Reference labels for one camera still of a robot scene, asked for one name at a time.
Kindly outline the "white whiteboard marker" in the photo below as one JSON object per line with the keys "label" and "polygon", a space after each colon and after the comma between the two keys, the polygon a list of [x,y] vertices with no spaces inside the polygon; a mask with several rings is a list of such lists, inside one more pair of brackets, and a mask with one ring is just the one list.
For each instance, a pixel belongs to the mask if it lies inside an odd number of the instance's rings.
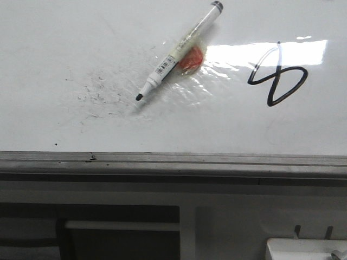
{"label": "white whiteboard marker", "polygon": [[171,71],[192,49],[200,36],[202,36],[215,22],[223,11],[223,4],[220,1],[213,1],[208,12],[182,37],[174,48],[163,58],[154,71],[148,76],[144,87],[136,96],[136,101],[140,101],[154,89],[159,87]]}

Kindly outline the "red round magnet with tape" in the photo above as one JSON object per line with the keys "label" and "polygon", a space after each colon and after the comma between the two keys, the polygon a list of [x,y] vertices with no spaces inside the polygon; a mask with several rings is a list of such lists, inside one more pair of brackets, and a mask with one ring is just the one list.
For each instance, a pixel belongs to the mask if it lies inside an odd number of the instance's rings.
{"label": "red round magnet with tape", "polygon": [[182,75],[192,75],[201,67],[205,58],[205,49],[194,45],[178,63],[178,72]]}

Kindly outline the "white marker tray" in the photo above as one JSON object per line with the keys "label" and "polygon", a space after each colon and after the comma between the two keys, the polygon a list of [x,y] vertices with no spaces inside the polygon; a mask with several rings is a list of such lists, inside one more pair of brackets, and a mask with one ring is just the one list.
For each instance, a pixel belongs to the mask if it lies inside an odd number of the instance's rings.
{"label": "white marker tray", "polygon": [[346,259],[346,240],[270,238],[265,259]]}

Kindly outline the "white whiteboard with grey frame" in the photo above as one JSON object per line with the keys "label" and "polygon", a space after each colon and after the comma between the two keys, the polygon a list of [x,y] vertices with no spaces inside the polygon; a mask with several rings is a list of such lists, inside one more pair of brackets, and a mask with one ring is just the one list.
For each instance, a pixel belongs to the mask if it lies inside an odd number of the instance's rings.
{"label": "white whiteboard with grey frame", "polygon": [[1,179],[346,185],[346,1],[1,1]]}

